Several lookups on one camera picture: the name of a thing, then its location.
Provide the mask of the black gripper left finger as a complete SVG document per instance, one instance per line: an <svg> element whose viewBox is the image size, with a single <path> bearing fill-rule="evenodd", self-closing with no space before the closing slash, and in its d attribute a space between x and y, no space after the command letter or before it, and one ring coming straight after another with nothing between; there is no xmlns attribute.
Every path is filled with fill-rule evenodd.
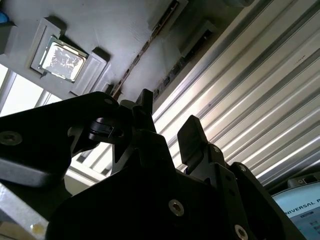
<svg viewBox="0 0 320 240"><path fill-rule="evenodd" d="M153 94L118 103L93 92L0 119L0 217L50 221L69 196L64 177L72 158L101 143L113 145L111 176L132 165L175 171L165 139L152 119Z"/></svg>

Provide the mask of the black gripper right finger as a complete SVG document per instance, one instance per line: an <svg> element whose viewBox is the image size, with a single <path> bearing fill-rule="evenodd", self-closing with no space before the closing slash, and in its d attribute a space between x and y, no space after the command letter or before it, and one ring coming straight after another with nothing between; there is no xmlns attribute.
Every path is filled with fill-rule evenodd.
<svg viewBox="0 0 320 240"><path fill-rule="evenodd" d="M303 234L242 163L227 164L200 120L190 116L177 134L197 240L302 240Z"/></svg>

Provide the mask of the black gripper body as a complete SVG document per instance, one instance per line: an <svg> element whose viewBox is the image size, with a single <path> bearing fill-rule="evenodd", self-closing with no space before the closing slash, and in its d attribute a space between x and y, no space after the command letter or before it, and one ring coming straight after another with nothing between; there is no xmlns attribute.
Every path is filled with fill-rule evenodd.
<svg viewBox="0 0 320 240"><path fill-rule="evenodd" d="M49 240L229 240L230 218L213 177L197 180L201 163L221 163L220 152L185 153L186 172L142 165L138 152L127 166L66 200L49 221Z"/></svg>

